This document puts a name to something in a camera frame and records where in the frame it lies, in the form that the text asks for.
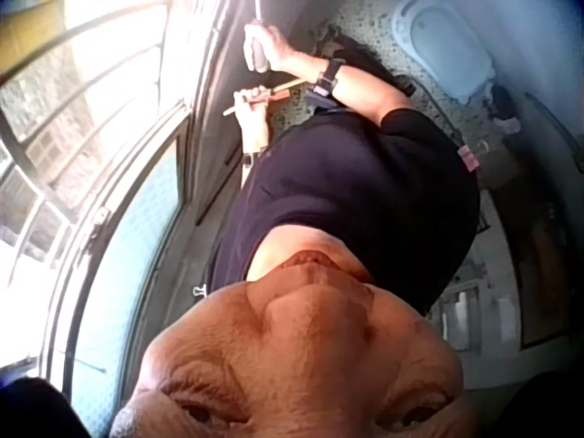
mouth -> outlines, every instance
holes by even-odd
[[[318,265],[343,271],[339,265],[333,262],[330,257],[320,251],[305,250],[292,255],[286,262],[276,269],[286,269],[287,267],[305,265],[307,263],[316,263]]]

toilet lid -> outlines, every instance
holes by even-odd
[[[426,7],[412,20],[414,50],[444,90],[470,96],[491,74],[491,58],[460,19],[441,7]]]

wrist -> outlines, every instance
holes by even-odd
[[[297,78],[302,78],[310,84],[316,84],[318,75],[326,69],[328,61],[318,57],[312,57],[303,52],[294,52],[285,63],[286,73]]]
[[[261,130],[254,132],[242,131],[244,153],[261,152],[269,144],[269,129],[267,124]]]

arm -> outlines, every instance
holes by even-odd
[[[316,83],[320,73],[327,69],[329,62],[326,59],[297,52],[274,26],[265,28],[249,25],[245,32],[246,42],[253,37],[260,41],[273,70],[285,71],[310,83]],[[250,66],[249,45],[245,46],[245,54]],[[410,100],[395,87],[358,68],[341,67],[337,80],[338,85],[333,96],[378,126],[390,111],[412,108]]]

black wristwatch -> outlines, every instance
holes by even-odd
[[[244,169],[251,169],[256,164],[260,152],[244,153]]]
[[[315,84],[313,91],[323,98],[330,96],[338,83],[336,80],[337,73],[339,73],[340,68],[344,64],[344,59],[331,59],[328,63],[326,71],[324,73],[320,73],[318,76],[318,81]]]

